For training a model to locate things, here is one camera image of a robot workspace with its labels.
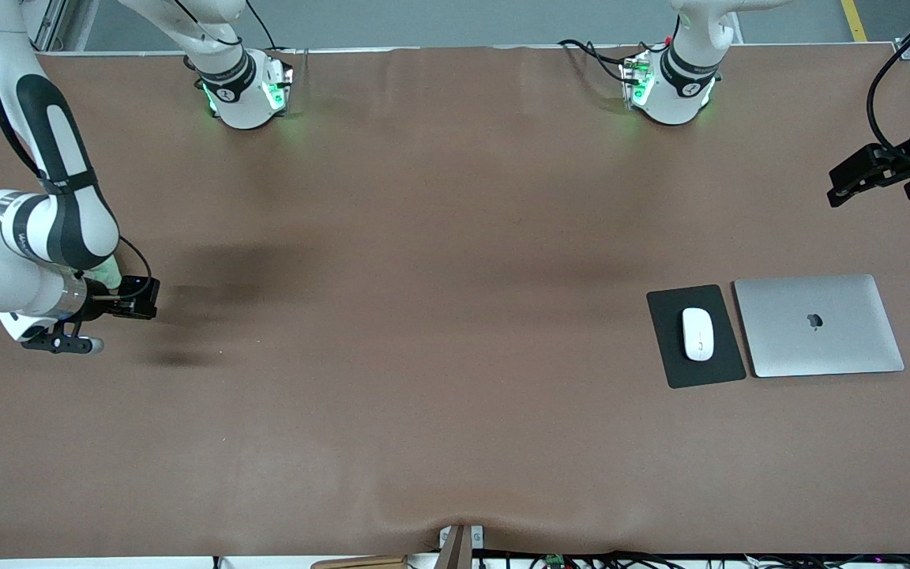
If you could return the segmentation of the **black phone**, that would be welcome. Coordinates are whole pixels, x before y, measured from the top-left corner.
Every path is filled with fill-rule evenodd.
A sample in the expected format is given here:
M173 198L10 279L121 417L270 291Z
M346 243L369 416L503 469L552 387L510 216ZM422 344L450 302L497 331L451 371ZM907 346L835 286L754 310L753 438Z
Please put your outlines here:
M142 292L129 292L129 295L122 301L122 305L154 305L156 307L156 297L159 295L161 281L155 277L148 277L149 288Z

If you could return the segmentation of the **white computer mouse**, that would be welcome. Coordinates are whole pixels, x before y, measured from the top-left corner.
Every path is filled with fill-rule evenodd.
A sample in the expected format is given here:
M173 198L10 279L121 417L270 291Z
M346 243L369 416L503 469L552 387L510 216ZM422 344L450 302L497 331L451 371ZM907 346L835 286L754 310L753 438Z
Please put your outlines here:
M709 361L715 352L712 316L703 307L685 307L680 313L682 351L690 361Z

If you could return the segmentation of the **black mouse pad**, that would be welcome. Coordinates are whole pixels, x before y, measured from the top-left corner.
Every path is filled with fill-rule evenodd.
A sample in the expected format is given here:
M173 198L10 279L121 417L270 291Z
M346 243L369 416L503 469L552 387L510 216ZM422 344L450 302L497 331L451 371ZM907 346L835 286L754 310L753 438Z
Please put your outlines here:
M718 285L647 292L646 301L667 384L672 389L722 384L746 377L728 307ZM680 313L685 307L703 307L712 316L715 352L709 361L690 361L683 353Z

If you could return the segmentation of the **silver closed laptop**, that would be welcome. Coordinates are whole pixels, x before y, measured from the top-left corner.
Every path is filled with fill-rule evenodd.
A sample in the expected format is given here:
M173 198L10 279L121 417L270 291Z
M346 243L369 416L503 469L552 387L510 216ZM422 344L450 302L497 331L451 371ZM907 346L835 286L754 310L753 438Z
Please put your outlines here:
M873 275L734 281L758 378L905 370Z

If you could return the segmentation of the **brown wooden board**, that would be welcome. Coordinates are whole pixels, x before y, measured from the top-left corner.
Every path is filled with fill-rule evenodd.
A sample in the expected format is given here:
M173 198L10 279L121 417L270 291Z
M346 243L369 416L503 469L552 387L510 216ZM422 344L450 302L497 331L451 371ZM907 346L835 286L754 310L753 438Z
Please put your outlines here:
M408 556L371 556L318 560L310 569L409 569Z

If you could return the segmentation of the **brown table cover mat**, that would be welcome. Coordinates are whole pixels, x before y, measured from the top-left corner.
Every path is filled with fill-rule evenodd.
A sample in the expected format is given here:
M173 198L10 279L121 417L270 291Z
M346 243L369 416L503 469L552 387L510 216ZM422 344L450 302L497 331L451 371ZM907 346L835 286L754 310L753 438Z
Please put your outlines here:
M736 47L690 125L562 48L289 55L284 119L178 57L44 55L154 321L0 327L0 558L910 553L910 201L831 209L889 44ZM869 273L905 371L672 389L646 296Z

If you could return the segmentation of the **small metal table bracket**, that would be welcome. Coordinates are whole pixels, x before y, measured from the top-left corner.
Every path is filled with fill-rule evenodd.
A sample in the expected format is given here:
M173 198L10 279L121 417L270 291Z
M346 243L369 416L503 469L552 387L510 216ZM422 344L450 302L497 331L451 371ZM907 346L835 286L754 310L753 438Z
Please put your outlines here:
M449 533L453 526L442 527L439 530L439 545L438 550L441 550L445 546L445 543L448 539ZM467 526L466 537L471 539L471 548L485 548L484 547L484 528L480 525Z

